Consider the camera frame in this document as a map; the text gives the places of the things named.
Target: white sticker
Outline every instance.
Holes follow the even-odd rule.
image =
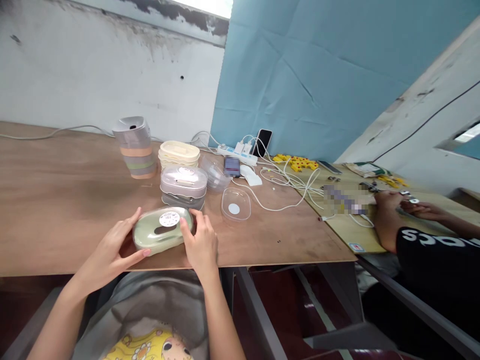
[[[160,216],[160,225],[169,228],[180,221],[180,215],[175,211],[169,211]]]
[[[228,211],[231,212],[233,215],[237,215],[240,212],[240,206],[237,204],[230,204],[228,205]]]
[[[353,251],[356,251],[357,253],[365,252],[365,249],[360,244],[349,242],[348,245],[351,247]]]
[[[193,175],[194,171],[188,167],[179,167],[178,172],[183,175]]]

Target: blue wall covering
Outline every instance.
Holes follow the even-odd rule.
[[[480,135],[475,136],[455,149],[457,154],[465,155],[480,160]]]
[[[336,160],[480,14],[477,0],[234,0],[211,133]]]

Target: smartphone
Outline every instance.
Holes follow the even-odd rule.
[[[258,141],[258,139],[255,141],[252,154],[257,158],[263,158],[265,156],[265,151],[267,151],[269,147],[270,139],[272,138],[272,132],[270,130],[260,129],[256,137],[261,141]]]
[[[238,157],[225,156],[223,174],[231,178],[240,177],[240,159]]]
[[[342,172],[338,170],[335,166],[333,166],[331,163],[323,161],[323,160],[317,160],[316,161],[318,165],[323,166],[325,169],[327,169],[329,172],[340,175]]]

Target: white round label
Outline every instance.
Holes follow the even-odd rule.
[[[237,204],[230,204],[228,205],[228,211],[231,212],[233,215],[237,215],[240,212],[240,206]]]
[[[179,167],[178,172],[183,175],[193,175],[194,171],[188,167]]]
[[[168,211],[160,216],[160,225],[169,228],[180,221],[180,215],[175,211]]]

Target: power strip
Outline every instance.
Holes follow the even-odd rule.
[[[250,155],[248,153],[238,153],[235,152],[235,149],[233,147],[225,146],[225,145],[218,145],[216,148],[217,153],[223,156],[231,156],[234,158],[239,158],[240,161],[244,164],[250,165],[250,166],[257,166],[257,161],[258,157],[255,155]]]

